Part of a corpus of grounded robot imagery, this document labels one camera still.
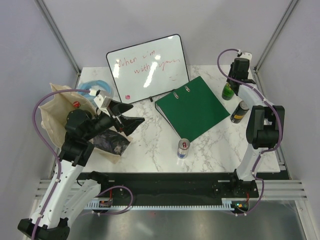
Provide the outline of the green Perrier bottle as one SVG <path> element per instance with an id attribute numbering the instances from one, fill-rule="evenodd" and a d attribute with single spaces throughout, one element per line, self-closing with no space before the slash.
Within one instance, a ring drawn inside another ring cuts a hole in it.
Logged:
<path id="1" fill-rule="evenodd" d="M 234 91 L 231 89 L 231 85 L 227 82 L 224 87 L 223 87 L 223 90 L 222 90 L 222 94 L 221 94 L 221 97 L 226 100 L 226 101 L 229 101 L 233 98 L 234 96 Z"/>

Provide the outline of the cola bottle red cap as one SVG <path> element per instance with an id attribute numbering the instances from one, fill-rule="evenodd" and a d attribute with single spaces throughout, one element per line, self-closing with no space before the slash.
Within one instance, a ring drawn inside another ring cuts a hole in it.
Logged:
<path id="1" fill-rule="evenodd" d="M 75 108 L 75 109 L 78 109 L 78 108 L 80 108 L 80 106 L 81 106 L 81 103 L 79 102 L 79 101 L 75 101 L 75 102 L 73 102 L 73 107 Z"/>

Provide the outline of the beige canvas tote bag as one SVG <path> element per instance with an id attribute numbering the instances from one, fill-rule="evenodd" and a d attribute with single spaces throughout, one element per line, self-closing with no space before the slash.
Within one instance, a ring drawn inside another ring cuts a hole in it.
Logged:
<path id="1" fill-rule="evenodd" d="M 93 102 L 77 92 L 58 93 L 52 100 L 39 107 L 42 118 L 41 126 L 46 130 L 51 142 L 58 148 L 61 148 L 65 141 L 67 115 L 72 110 L 76 110 L 73 107 L 75 101 L 80 102 L 79 109 L 87 110 L 92 115 L 96 115 L 97 107 Z M 93 153 L 99 154 L 115 164 L 120 160 L 132 140 L 132 137 L 119 133 L 115 127 L 111 127 L 91 139 L 90 142 L 94 145 Z"/>

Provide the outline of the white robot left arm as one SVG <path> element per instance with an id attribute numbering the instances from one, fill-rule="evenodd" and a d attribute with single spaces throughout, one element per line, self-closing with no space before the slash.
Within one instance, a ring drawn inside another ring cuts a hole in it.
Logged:
<path id="1" fill-rule="evenodd" d="M 95 146 L 91 140 L 114 127 L 126 136 L 144 122 L 143 117 L 127 117 L 123 113 L 133 108 L 101 94 L 94 98 L 100 114 L 76 109 L 67 115 L 65 138 L 57 160 L 55 178 L 31 217 L 21 219 L 17 228 L 32 240 L 66 240 L 71 226 L 85 206 L 95 197 L 110 191 L 106 175 L 93 171 L 82 187 L 68 198 L 73 184 L 86 166 Z"/>

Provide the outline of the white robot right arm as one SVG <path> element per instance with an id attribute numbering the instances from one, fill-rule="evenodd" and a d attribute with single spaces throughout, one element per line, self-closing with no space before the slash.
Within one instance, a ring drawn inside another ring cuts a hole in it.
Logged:
<path id="1" fill-rule="evenodd" d="M 247 150 L 236 169 L 238 179 L 229 184 L 229 191 L 235 197 L 247 191 L 244 181 L 253 181 L 260 166 L 263 153 L 276 150 L 283 139 L 285 108 L 274 105 L 249 79 L 250 60 L 237 57 L 230 66 L 227 82 L 231 89 L 250 110 L 246 127 Z"/>

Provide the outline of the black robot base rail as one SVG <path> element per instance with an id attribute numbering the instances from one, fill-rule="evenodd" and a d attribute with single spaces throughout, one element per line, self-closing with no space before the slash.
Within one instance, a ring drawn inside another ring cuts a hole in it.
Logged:
<path id="1" fill-rule="evenodd" d="M 239 180 L 234 173 L 103 173 L 101 189 L 114 189 L 116 204 L 186 205 L 219 204 L 223 199 L 258 198 L 254 180 Z"/>

